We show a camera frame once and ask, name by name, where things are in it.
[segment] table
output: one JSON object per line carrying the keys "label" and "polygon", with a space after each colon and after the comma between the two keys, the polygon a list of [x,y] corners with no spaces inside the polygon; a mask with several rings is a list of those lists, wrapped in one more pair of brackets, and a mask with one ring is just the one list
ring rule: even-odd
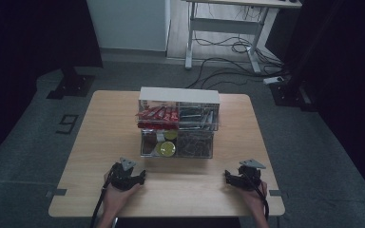
{"label": "table", "polygon": [[[137,163],[132,176],[146,169],[144,187],[120,213],[125,217],[250,216],[240,195],[225,183],[224,170],[238,175],[239,162],[255,159],[266,166],[261,178],[279,190],[248,96],[220,94],[221,125],[213,159],[142,158],[136,126],[140,92],[96,91],[49,207],[52,217],[91,217],[103,175],[120,157]],[[284,213],[280,196],[268,196],[271,216]]]}
{"label": "table", "polygon": [[[185,68],[190,69],[192,67],[192,34],[194,30],[199,31],[214,31],[214,32],[226,32],[237,34],[250,34],[254,35],[252,46],[247,48],[248,57],[250,58],[251,65],[255,73],[260,73],[259,64],[255,57],[255,50],[259,41],[260,34],[262,32],[263,25],[265,24],[265,18],[270,8],[287,8],[287,9],[299,9],[301,3],[297,0],[296,3],[292,3],[289,0],[184,0],[192,3],[191,15],[189,21],[189,35],[188,43],[186,45],[185,52]],[[225,4],[225,5],[242,5],[263,7],[263,13],[258,22],[247,21],[234,21],[234,20],[221,20],[213,18],[198,18],[195,16],[195,5],[198,3],[210,3],[210,4]]]}

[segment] black stand base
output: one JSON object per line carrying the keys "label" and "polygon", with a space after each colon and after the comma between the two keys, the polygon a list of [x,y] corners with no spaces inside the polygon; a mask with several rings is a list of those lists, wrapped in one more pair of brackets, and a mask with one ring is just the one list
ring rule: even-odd
{"label": "black stand base", "polygon": [[300,107],[302,111],[316,111],[312,104],[305,102],[305,100],[308,99],[304,98],[302,93],[289,91],[287,85],[271,84],[269,85],[269,88],[271,89],[275,105],[277,106]]}
{"label": "black stand base", "polygon": [[47,99],[61,100],[64,96],[85,97],[94,82],[92,75],[78,75],[72,66],[62,67],[64,78]]}

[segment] desk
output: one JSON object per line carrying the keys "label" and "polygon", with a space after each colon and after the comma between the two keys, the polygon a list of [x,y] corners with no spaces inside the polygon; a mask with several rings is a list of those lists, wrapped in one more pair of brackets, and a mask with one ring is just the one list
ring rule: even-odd
{"label": "desk", "polygon": [[[224,180],[224,170],[238,175],[240,161],[266,166],[261,178],[278,190],[256,116],[248,96],[221,94],[221,126],[215,133],[213,159],[142,158],[136,125],[140,92],[96,91],[49,207],[53,217],[91,217],[100,196],[103,174],[120,157],[137,162],[133,176],[146,169],[144,187],[119,217],[250,216],[240,195]],[[270,215],[284,213],[281,197],[268,196]]]}
{"label": "desk", "polygon": [[[259,64],[255,57],[255,50],[259,41],[260,34],[262,32],[263,25],[265,23],[266,15],[270,8],[288,8],[299,9],[301,3],[297,0],[296,3],[291,3],[289,0],[184,0],[192,3],[191,15],[189,20],[189,35],[188,43],[186,45],[185,53],[185,68],[190,69],[192,67],[192,34],[194,30],[199,31],[215,31],[237,34],[249,34],[254,35],[252,46],[247,48],[248,57],[250,58],[251,65],[254,72],[260,73]],[[221,20],[211,18],[198,18],[195,16],[195,5],[198,3],[210,3],[210,4],[225,4],[225,5],[242,5],[262,7],[262,16],[258,22],[247,21],[234,21],[234,20]]]}

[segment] desk leg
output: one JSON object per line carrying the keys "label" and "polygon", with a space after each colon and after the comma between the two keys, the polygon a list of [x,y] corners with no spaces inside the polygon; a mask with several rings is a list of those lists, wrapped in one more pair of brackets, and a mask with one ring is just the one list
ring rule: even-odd
{"label": "desk leg", "polygon": [[248,57],[250,58],[251,65],[253,66],[254,72],[260,74],[259,63],[257,61],[257,56],[255,50],[257,49],[257,44],[259,41],[260,34],[262,33],[263,25],[265,24],[266,15],[268,15],[269,8],[264,8],[264,13],[259,21],[259,25],[257,27],[257,32],[254,36],[253,43],[251,47],[247,48]]}
{"label": "desk leg", "polygon": [[191,69],[192,68],[192,33],[193,29],[193,22],[195,20],[195,3],[192,3],[191,8],[191,16],[189,19],[189,36],[188,36],[188,43],[186,44],[186,52],[185,52],[185,68]]}

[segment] wooden table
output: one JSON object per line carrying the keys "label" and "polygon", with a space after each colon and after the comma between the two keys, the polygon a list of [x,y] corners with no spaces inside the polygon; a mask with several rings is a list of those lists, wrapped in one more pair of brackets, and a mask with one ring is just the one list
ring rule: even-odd
{"label": "wooden table", "polygon": [[[286,9],[299,9],[301,3],[297,0],[296,3],[292,3],[289,0],[183,0],[191,5],[191,15],[189,19],[189,35],[185,52],[185,68],[190,69],[192,67],[192,35],[194,30],[198,31],[212,31],[212,32],[226,32],[236,34],[249,34],[254,35],[254,39],[251,42],[251,47],[247,47],[248,57],[252,68],[255,73],[260,73],[259,64],[255,57],[255,50],[259,41],[260,34],[262,32],[263,25],[265,24],[266,15],[270,8],[286,8]],[[214,18],[198,18],[196,17],[195,6],[198,3],[209,4],[224,4],[224,5],[241,5],[262,7],[262,16],[258,22],[237,21],[237,20],[221,20]]]}
{"label": "wooden table", "polygon": [[[119,217],[250,216],[224,170],[238,175],[239,162],[264,164],[261,178],[278,190],[274,171],[248,96],[220,94],[221,126],[215,133],[213,159],[142,158],[136,126],[140,92],[96,91],[73,145],[58,189],[49,207],[53,217],[91,217],[100,196],[103,175],[120,157],[137,162],[133,176],[146,169],[144,187]],[[281,197],[268,198],[271,216],[284,213]]]}

